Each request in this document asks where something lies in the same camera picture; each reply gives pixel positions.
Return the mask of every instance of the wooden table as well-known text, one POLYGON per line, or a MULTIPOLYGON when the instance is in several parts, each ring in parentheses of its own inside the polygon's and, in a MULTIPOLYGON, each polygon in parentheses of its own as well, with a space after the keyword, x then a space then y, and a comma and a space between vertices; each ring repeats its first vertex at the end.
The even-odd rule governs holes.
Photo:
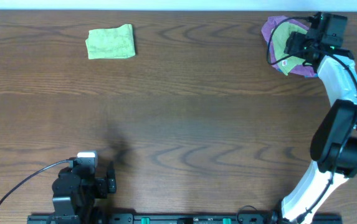
MULTIPOLYGON (((286 77, 265 62, 260 29, 282 14, 295 15, 0 11, 0 199, 35 170, 98 150, 117 170, 109 206, 271 209, 306 171, 330 107, 319 79, 286 77), (126 23, 135 28, 137 56, 88 60, 89 30, 126 23)), ((357 13, 344 15, 344 46, 357 63, 357 13)), ((0 223, 52 212, 51 185, 62 167, 14 192, 0 223)), ((357 223, 357 176, 320 211, 357 223)))

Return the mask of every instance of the white background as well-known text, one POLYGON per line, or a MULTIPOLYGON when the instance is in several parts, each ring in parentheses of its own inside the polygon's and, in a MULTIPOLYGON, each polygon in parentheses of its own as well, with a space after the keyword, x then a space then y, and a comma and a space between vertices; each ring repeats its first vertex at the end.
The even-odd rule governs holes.
POLYGON ((0 9, 357 11, 357 0, 0 0, 0 9))

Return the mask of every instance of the light green towel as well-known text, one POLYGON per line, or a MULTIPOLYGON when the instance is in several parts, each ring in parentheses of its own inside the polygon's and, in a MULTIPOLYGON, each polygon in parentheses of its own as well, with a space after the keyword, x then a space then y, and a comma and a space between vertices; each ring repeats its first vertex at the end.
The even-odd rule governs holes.
MULTIPOLYGON (((274 43, 274 54, 275 58, 279 60, 287 56, 283 51, 286 47, 286 40, 289 38, 292 32, 299 32, 302 34, 306 34, 307 30, 299 27, 298 25, 291 24, 289 22, 284 22, 280 26, 278 26, 274 35, 272 36, 272 42, 274 43)), ((304 59, 298 57, 290 57, 287 60, 278 63, 279 69, 285 74, 288 73, 296 67, 296 65, 301 65, 304 62, 304 59)))
POLYGON ((90 30, 85 40, 88 59, 129 58, 135 55, 133 26, 90 30))

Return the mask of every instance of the black cable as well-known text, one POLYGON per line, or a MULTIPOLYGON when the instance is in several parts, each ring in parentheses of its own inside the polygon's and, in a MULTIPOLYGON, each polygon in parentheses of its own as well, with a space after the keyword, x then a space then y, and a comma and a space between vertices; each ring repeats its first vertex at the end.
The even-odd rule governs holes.
POLYGON ((240 209, 238 209, 238 211, 236 212, 236 221, 237 221, 239 224, 243 224, 243 222, 239 220, 239 213, 240 213, 243 209, 245 209, 245 208, 253 208, 255 211, 258 211, 257 208, 255 208, 255 207, 253 207, 253 206, 251 206, 251 205, 245 205, 245 206, 241 207, 240 209))
MULTIPOLYGON (((307 52, 318 52, 320 54, 323 54, 323 55, 327 55, 331 58, 333 58, 334 60, 336 60, 350 75, 351 77, 351 80, 353 81, 354 83, 354 86, 356 88, 356 91, 357 91, 357 81, 356 81, 356 78, 353 74, 353 72, 350 70, 349 66, 344 64, 344 62, 342 62, 340 59, 338 59, 337 57, 335 57, 333 54, 329 53, 329 52, 326 52, 324 50, 320 50, 320 49, 315 49, 315 48, 310 48, 310 49, 305 49, 305 50, 299 50, 298 52, 295 52, 293 54, 290 54, 288 56, 285 56, 283 58, 280 58, 279 60, 276 60, 274 62, 271 62, 269 60, 269 54, 270 54, 270 45, 271 45, 271 41, 272 41, 272 36, 274 35, 275 31, 277 30, 278 26, 280 26, 281 24, 283 24, 284 22, 287 22, 291 19, 305 19, 306 21, 309 21, 309 17, 289 17, 289 18, 286 18, 284 19, 283 21, 281 21, 280 23, 277 24, 277 26, 274 27, 273 31, 271 32, 271 36, 270 36, 270 39, 268 41, 268 44, 267 44, 267 63, 269 65, 275 65, 287 58, 290 58, 290 57, 293 57, 293 56, 296 56, 296 55, 299 55, 299 54, 302 54, 302 53, 307 53, 307 52)), ((355 113, 354 117, 353 117, 353 120, 351 122, 351 125, 349 127, 349 129, 347 130, 346 132, 346 135, 345 135, 345 138, 343 139, 343 142, 341 143, 341 146, 340 146, 340 149, 338 151, 338 153, 336 154, 336 157, 335 157, 335 161, 333 163, 333 168, 332 168, 332 171, 331 171, 331 176, 328 180, 328 183, 327 185, 325 186, 325 188, 323 189, 322 193, 318 196, 318 198, 315 200, 315 202, 310 206, 310 208, 306 208, 306 211, 299 215, 297 218, 296 218, 296 221, 297 223, 301 223, 302 221, 304 221, 305 217, 312 212, 312 210, 316 207, 316 205, 318 205, 320 203, 320 201, 322 200, 322 198, 325 196, 325 194, 327 193, 329 187, 333 184, 333 178, 335 176, 335 173, 336 173, 336 170, 337 170, 337 160, 338 158, 340 157, 340 154, 341 152, 343 152, 343 149, 344 147, 346 146, 347 144, 347 141, 349 140, 350 136, 351 136, 351 132, 352 130, 354 129, 355 125, 357 123, 357 112, 355 113)))
POLYGON ((24 180, 22 180, 20 183, 18 183, 14 188, 12 188, 12 190, 10 190, 10 191, 0 200, 0 206, 1 206, 1 204, 3 203, 3 201, 4 201, 10 194, 13 193, 13 191, 15 191, 17 188, 19 188, 22 184, 24 184, 24 183, 25 183, 26 181, 28 181, 30 178, 32 178, 33 176, 35 176, 35 175, 41 173, 42 171, 45 171, 45 170, 47 170, 47 169, 49 169, 49 168, 51 168, 51 167, 54 167, 54 166, 59 165, 59 164, 62 164, 62 163, 64 163, 64 162, 69 162, 69 160, 66 159, 66 160, 62 160, 62 161, 56 162, 56 163, 51 164, 51 165, 49 165, 49 166, 47 166, 47 167, 45 167, 45 168, 42 168, 41 170, 38 170, 37 172, 33 173, 32 175, 26 177, 24 180))

